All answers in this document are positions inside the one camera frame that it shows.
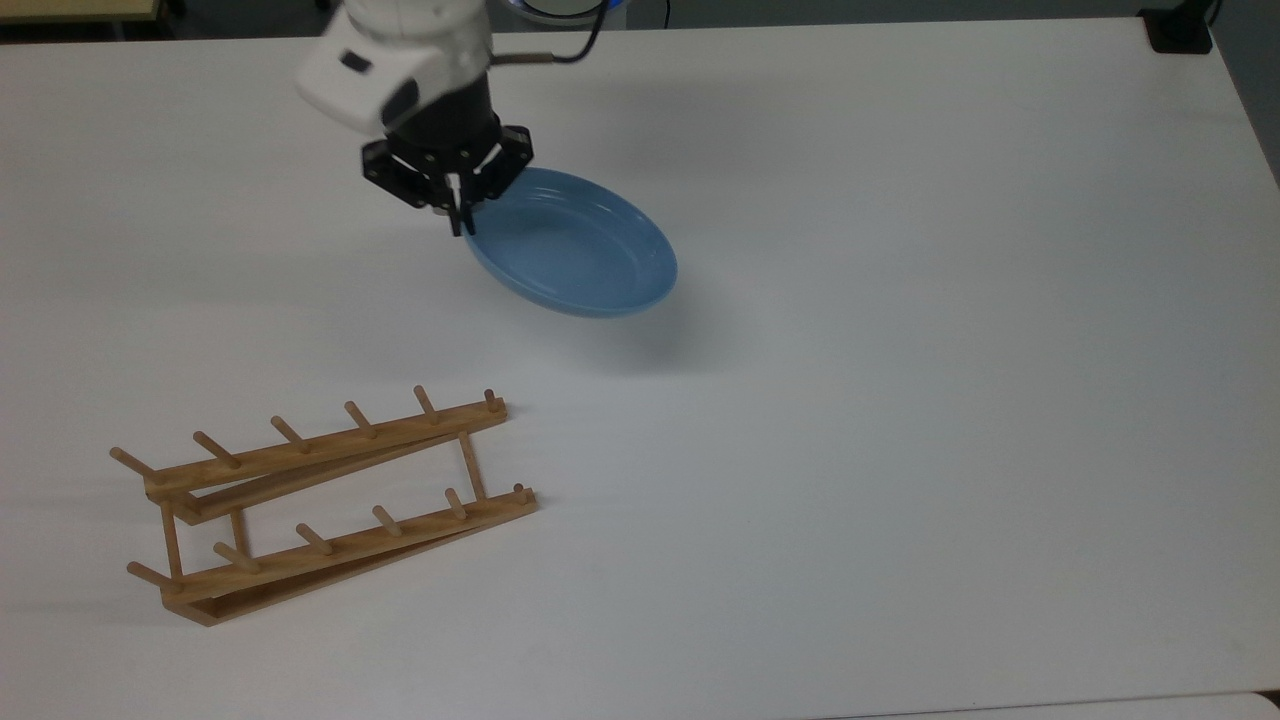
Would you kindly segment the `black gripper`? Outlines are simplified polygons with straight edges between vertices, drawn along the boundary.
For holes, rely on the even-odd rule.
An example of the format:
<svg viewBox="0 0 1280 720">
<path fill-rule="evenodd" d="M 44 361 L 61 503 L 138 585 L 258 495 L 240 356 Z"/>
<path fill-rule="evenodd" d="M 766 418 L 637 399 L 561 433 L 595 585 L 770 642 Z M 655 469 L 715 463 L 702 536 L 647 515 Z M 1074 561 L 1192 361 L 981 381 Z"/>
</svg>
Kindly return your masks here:
<svg viewBox="0 0 1280 720">
<path fill-rule="evenodd" d="M 532 159 L 524 126 L 494 114 L 445 122 L 422 111 L 362 146 L 362 173 L 412 208 L 448 213 L 452 234 L 461 237 L 462 229 L 475 233 L 474 206 L 498 200 Z"/>
</svg>

